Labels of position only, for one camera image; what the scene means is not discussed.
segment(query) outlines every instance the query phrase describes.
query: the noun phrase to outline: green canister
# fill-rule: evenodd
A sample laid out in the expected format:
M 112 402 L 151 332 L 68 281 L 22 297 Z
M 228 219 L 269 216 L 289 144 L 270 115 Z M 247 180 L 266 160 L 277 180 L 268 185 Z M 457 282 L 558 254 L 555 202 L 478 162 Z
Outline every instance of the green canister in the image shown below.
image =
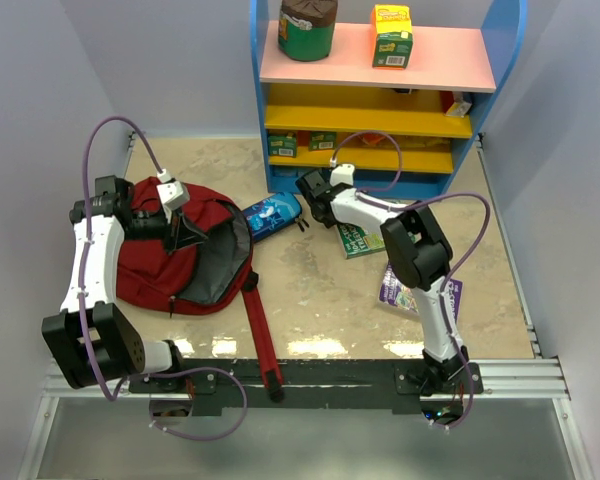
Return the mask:
M 336 26 L 338 0 L 282 0 L 278 45 L 289 58 L 302 62 L 329 55 Z

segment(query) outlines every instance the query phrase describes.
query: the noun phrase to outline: blue pencil case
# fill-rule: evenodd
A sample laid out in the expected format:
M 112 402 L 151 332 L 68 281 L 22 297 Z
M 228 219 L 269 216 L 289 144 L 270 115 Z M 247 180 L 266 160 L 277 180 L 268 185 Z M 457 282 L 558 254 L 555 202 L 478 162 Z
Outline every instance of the blue pencil case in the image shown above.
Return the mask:
M 292 193 L 282 192 L 245 208 L 242 213 L 249 221 L 254 241 L 259 242 L 299 222 L 302 207 Z

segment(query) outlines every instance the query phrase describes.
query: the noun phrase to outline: purple book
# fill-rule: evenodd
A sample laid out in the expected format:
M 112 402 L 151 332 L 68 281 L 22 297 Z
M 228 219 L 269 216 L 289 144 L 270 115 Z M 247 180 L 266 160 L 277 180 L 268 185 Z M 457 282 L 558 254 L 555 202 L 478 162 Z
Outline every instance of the purple book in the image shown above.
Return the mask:
M 451 289 L 451 309 L 453 310 L 453 318 L 457 322 L 458 312 L 460 311 L 460 297 L 462 296 L 462 282 L 452 278 L 449 280 L 447 288 Z M 400 283 L 400 280 L 394 275 L 391 265 L 387 265 L 384 272 L 378 301 L 383 305 L 399 308 L 406 313 L 418 316 L 418 307 L 411 294 L 411 289 Z

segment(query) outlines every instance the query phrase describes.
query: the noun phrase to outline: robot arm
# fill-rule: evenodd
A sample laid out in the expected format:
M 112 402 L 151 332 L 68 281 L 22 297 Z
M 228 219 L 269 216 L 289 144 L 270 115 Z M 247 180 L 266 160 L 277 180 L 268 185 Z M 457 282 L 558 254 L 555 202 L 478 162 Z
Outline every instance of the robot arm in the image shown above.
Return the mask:
M 177 370 L 182 362 L 173 342 L 142 339 L 115 304 L 118 254 L 125 240 L 162 240 L 171 252 L 207 239 L 182 214 L 181 207 L 189 200 L 186 187 L 166 170 L 159 178 L 162 208 L 157 212 L 133 211 L 133 184 L 114 176 L 98 178 L 90 199 L 92 235 L 85 304 L 89 334 L 105 380 Z M 82 388 L 96 383 L 79 321 L 78 271 L 87 240 L 84 201 L 75 203 L 69 218 L 76 238 L 71 282 L 60 313 L 43 320 L 42 334 L 68 383 Z
M 412 289 L 424 332 L 427 378 L 440 388 L 462 369 L 452 338 L 468 360 L 455 322 L 450 322 L 450 329 L 447 327 L 440 305 L 440 287 L 453 256 L 451 246 L 429 207 L 400 211 L 395 204 L 356 192 L 354 171 L 353 165 L 341 165 L 333 170 L 327 182 L 314 170 L 298 179 L 297 186 L 314 219 L 326 227 L 350 223 L 382 235 L 396 277 Z M 449 288 L 442 298 L 445 312 L 450 313 Z

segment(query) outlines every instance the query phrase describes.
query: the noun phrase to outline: backpack strap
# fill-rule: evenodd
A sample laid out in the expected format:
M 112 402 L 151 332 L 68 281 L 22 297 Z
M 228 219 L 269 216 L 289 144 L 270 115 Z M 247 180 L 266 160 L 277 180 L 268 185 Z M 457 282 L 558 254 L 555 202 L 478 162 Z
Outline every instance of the backpack strap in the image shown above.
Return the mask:
M 262 382 L 269 393 L 269 398 L 274 402 L 281 402 L 284 399 L 284 390 L 282 389 L 284 379 L 280 372 L 267 317 L 258 293 L 258 274 L 253 270 L 249 271 L 247 280 L 242 286 L 242 298 L 244 306 L 247 308 L 253 342 L 256 345 Z

